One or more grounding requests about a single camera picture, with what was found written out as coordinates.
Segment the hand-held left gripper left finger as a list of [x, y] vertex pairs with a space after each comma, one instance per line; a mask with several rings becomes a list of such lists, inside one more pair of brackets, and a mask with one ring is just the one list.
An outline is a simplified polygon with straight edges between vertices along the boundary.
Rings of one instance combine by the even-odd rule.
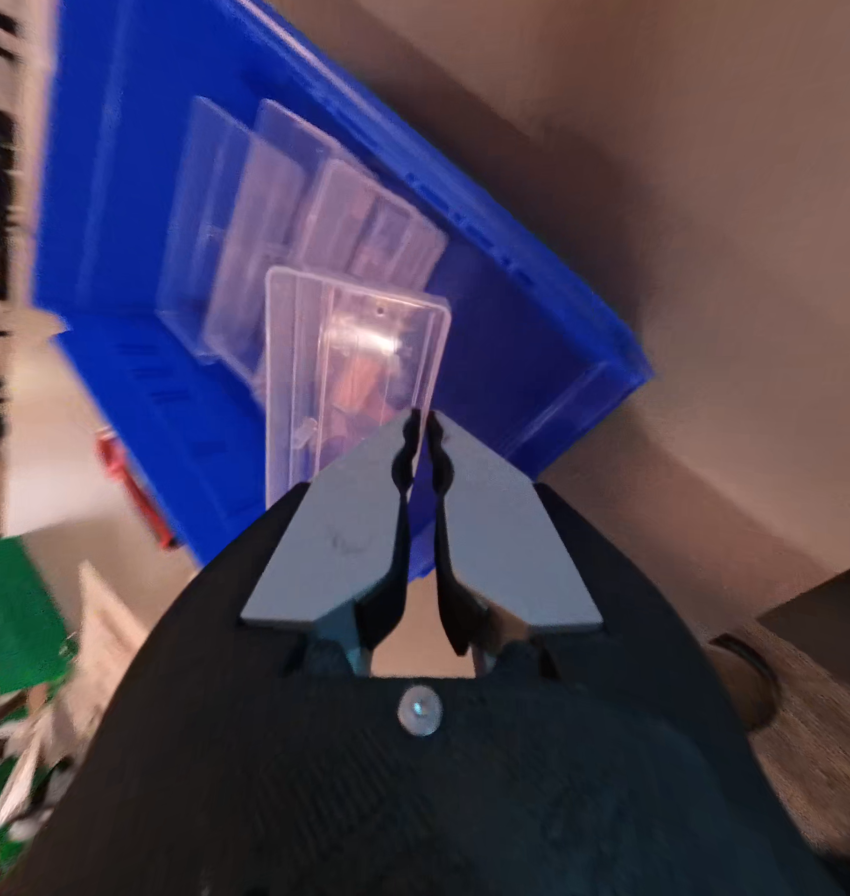
[[405, 611], [420, 428], [419, 409], [401, 412], [307, 483], [243, 623], [338, 644], [370, 675]]

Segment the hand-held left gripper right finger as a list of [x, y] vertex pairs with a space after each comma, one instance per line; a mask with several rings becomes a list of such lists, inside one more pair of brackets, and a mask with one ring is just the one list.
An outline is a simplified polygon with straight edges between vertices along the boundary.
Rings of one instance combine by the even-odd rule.
[[440, 619], [475, 676], [508, 644], [598, 632], [602, 615], [531, 479], [443, 413], [429, 412], [426, 436]]

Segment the clear plastic drawer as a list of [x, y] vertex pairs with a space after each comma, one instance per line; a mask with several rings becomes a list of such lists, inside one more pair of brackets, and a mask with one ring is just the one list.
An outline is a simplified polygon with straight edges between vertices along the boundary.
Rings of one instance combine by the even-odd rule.
[[201, 364], [215, 358], [204, 325], [252, 136], [247, 126], [210, 99], [192, 99], [156, 312]]
[[250, 387], [264, 349], [265, 276], [295, 252], [321, 174], [334, 160], [366, 173], [338, 140], [279, 102], [261, 101], [203, 329], [206, 347]]
[[[410, 203], [367, 172], [334, 160], [323, 168], [306, 227], [283, 264], [420, 292], [447, 242]], [[254, 387], [244, 382], [259, 407], [265, 393], [262, 364], [263, 356]]]
[[277, 265], [264, 280], [264, 505], [380, 426], [426, 412], [452, 310], [443, 297]]

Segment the blue plastic bin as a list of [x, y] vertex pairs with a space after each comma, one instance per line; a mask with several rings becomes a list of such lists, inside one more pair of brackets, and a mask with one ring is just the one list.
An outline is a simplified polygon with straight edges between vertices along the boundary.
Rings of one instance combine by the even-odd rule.
[[437, 410], [531, 477], [653, 373], [602, 300], [351, 71], [262, 2], [62, 2], [35, 302], [203, 564], [263, 511], [262, 415], [154, 310], [190, 103], [264, 98], [338, 138], [449, 234]]

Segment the red tool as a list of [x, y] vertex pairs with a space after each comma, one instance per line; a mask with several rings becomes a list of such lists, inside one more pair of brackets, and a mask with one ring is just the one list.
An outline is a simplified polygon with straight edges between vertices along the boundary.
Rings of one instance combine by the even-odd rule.
[[181, 546], [179, 539], [143, 479], [133, 469], [126, 447], [113, 429], [105, 427], [96, 431], [95, 451], [105, 476], [117, 482], [158, 547], [166, 552], [178, 549]]

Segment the green box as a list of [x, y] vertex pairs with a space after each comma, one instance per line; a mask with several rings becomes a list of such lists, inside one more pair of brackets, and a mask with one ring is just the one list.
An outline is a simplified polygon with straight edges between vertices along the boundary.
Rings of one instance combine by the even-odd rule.
[[56, 687], [75, 642], [21, 539], [0, 539], [0, 695]]

